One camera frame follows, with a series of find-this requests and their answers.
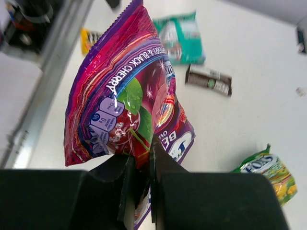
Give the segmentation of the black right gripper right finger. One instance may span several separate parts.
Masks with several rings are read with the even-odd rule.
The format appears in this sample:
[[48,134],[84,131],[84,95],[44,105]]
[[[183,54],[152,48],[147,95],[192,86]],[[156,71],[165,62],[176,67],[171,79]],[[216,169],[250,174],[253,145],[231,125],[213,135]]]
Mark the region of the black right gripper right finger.
[[286,230],[272,184],[255,173],[188,172],[154,136],[151,216],[158,230]]

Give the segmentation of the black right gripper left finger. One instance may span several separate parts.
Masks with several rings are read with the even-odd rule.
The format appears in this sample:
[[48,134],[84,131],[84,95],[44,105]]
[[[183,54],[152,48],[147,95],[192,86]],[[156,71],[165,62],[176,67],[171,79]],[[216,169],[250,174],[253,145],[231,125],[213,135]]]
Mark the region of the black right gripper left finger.
[[115,155],[90,171],[0,172],[3,230],[131,230],[135,159]]

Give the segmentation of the purple Fox's cherry candy bag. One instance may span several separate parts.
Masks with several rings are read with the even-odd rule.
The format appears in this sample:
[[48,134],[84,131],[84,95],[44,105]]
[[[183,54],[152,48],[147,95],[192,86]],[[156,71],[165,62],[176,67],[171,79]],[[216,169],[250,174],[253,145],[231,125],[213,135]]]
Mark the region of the purple Fox's cherry candy bag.
[[111,154],[149,170],[154,135],[181,163],[195,139],[176,96],[176,75],[141,0],[133,0],[91,47],[65,113],[66,166]]

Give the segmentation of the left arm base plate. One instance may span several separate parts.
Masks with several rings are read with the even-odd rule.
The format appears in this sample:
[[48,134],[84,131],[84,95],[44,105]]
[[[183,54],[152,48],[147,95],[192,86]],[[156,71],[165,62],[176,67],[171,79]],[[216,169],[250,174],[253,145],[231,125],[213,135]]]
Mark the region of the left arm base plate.
[[6,0],[10,19],[3,31],[10,46],[39,54],[52,26],[55,10],[50,0]]

